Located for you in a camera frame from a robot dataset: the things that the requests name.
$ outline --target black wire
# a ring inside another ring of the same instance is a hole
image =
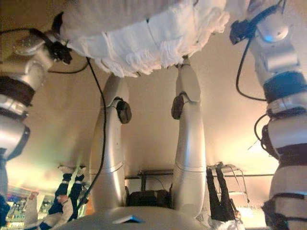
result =
[[[2,34],[7,34],[7,33],[12,33],[12,32],[17,32],[17,31],[30,31],[32,28],[16,28],[16,29],[11,29],[11,30],[3,30],[0,31],[0,35]]]
[[[101,94],[101,97],[102,97],[102,101],[103,101],[103,104],[104,104],[104,109],[103,109],[103,110],[104,110],[104,117],[105,117],[105,120],[104,120],[104,128],[103,128],[103,133],[104,133],[104,135],[103,135],[102,155],[101,155],[101,161],[100,161],[99,170],[98,170],[98,172],[97,172],[95,178],[93,179],[91,185],[89,186],[89,188],[87,189],[87,191],[86,191],[85,194],[83,195],[82,199],[80,200],[80,202],[79,202],[79,204],[78,204],[78,206],[77,206],[75,212],[77,212],[77,211],[79,210],[79,208],[82,206],[83,202],[85,201],[85,199],[87,198],[87,196],[88,196],[89,193],[91,192],[92,187],[94,186],[94,184],[95,184],[95,182],[96,182],[98,176],[100,175],[100,172],[101,172],[101,170],[102,170],[102,166],[103,166],[104,160],[105,160],[105,149],[106,149],[106,101],[105,101],[105,97],[104,97],[104,95],[103,95],[103,93],[102,93],[102,90],[101,90],[100,84],[99,84],[99,82],[98,82],[98,79],[97,79],[97,77],[96,77],[96,74],[95,74],[95,72],[94,72],[94,70],[93,70],[93,67],[92,67],[92,65],[91,65],[90,59],[89,59],[88,57],[86,57],[86,60],[87,60],[88,65],[89,65],[90,68],[91,68],[93,77],[94,77],[94,79],[95,79],[95,81],[96,81],[97,87],[98,87],[98,89],[99,89],[99,91],[100,91],[100,94]]]
[[[83,70],[85,70],[88,66],[88,62],[86,62],[86,64],[81,68],[81,69],[78,69],[78,70],[75,70],[75,71],[72,71],[72,72],[59,72],[59,71],[52,71],[52,70],[48,70],[48,73],[59,73],[59,74],[73,74],[73,73],[80,73],[82,72]]]
[[[166,190],[164,185],[163,185],[163,183],[158,178],[156,178],[154,176],[147,176],[147,178],[154,178],[154,179],[156,179],[158,182],[160,182],[160,184],[162,185],[163,189]]]
[[[258,136],[258,133],[257,133],[257,125],[258,125],[259,121],[260,121],[262,118],[264,118],[266,115],[267,115],[267,114],[264,114],[264,115],[262,115],[261,117],[259,117],[258,120],[256,121],[255,125],[254,125],[254,133],[255,133],[255,135],[256,135],[256,137],[257,137],[257,139],[258,139],[259,141],[261,141],[261,139],[260,139],[260,137]]]
[[[244,64],[244,60],[245,60],[245,56],[246,56],[246,54],[247,54],[247,52],[248,52],[248,48],[249,48],[249,46],[250,46],[251,41],[252,41],[252,37],[250,37],[250,38],[248,39],[248,43],[247,43],[247,45],[246,45],[246,47],[245,47],[245,50],[244,50],[244,52],[243,52],[243,55],[242,55],[242,58],[241,58],[241,61],[240,61],[239,69],[238,69],[238,72],[237,72],[237,75],[236,75],[236,90],[237,90],[237,92],[238,92],[240,95],[242,95],[242,96],[244,96],[244,97],[246,97],[246,98],[249,98],[249,99],[252,99],[252,100],[257,100],[257,101],[266,102],[265,99],[261,99],[261,98],[257,98],[257,97],[252,97],[252,96],[248,96],[248,95],[244,94],[244,93],[240,90],[240,88],[239,88],[239,81],[240,81],[241,70],[242,70],[242,67],[243,67],[243,64]]]
[[[283,1],[283,6],[282,6],[282,14],[283,14],[284,9],[285,9],[285,7],[286,7],[286,2],[287,2],[287,0],[279,0],[279,2],[277,3],[277,5],[280,5],[280,4],[282,3],[282,1]]]

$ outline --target silver robot leg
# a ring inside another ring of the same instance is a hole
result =
[[[178,67],[172,116],[179,120],[179,137],[171,190],[173,209],[197,217],[203,206],[206,183],[205,138],[201,91],[197,76],[185,59]]]
[[[121,125],[131,119],[126,101],[129,98],[126,80],[111,75],[104,88],[106,99],[106,150],[102,171],[92,189],[94,210],[121,207],[125,205],[124,153],[121,146]],[[103,105],[94,130],[90,159],[91,180],[97,175],[103,146]]]

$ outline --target black pants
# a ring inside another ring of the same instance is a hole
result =
[[[71,176],[72,176],[72,174],[68,174],[68,173],[64,174],[63,180],[69,182],[71,180]],[[77,217],[78,217],[78,211],[76,210],[76,208],[77,208],[77,200],[78,200],[78,197],[79,197],[80,192],[82,190],[82,185],[79,184],[79,183],[76,183],[76,181],[81,182],[83,180],[83,178],[84,178],[84,175],[81,175],[79,177],[76,176],[75,183],[73,184],[73,186],[71,188],[71,193],[69,194],[69,197],[70,197],[71,203],[72,203],[72,208],[73,208],[73,215],[71,216],[70,220],[77,219]],[[53,205],[49,209],[49,212],[48,212],[49,214],[63,212],[62,204],[58,202],[57,196],[66,195],[67,194],[67,188],[68,188],[68,183],[67,184],[61,183],[59,185],[58,189],[55,192],[55,198],[54,198],[54,201],[53,201]]]
[[[207,184],[210,199],[211,219],[219,221],[229,221],[235,219],[234,211],[229,198],[229,193],[221,169],[216,169],[217,179],[219,181],[222,197],[221,202],[216,193],[211,169],[207,169]]]

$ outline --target white shirt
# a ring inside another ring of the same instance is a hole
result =
[[[245,227],[240,220],[229,220],[224,222],[209,217],[208,224],[212,230],[245,230]]]

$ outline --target blue light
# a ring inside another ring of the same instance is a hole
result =
[[[271,35],[266,35],[264,37],[264,40],[266,40],[267,42],[272,42],[273,41],[273,37]]]

